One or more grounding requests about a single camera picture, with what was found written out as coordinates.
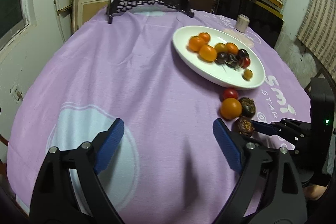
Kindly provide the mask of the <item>person's right hand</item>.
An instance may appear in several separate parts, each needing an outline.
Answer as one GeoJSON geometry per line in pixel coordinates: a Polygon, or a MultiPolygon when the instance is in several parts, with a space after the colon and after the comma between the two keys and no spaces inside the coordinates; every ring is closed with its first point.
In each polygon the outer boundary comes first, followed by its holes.
{"type": "Polygon", "coordinates": [[[307,199],[318,200],[326,192],[327,186],[311,185],[303,189],[303,193],[307,199]]]}

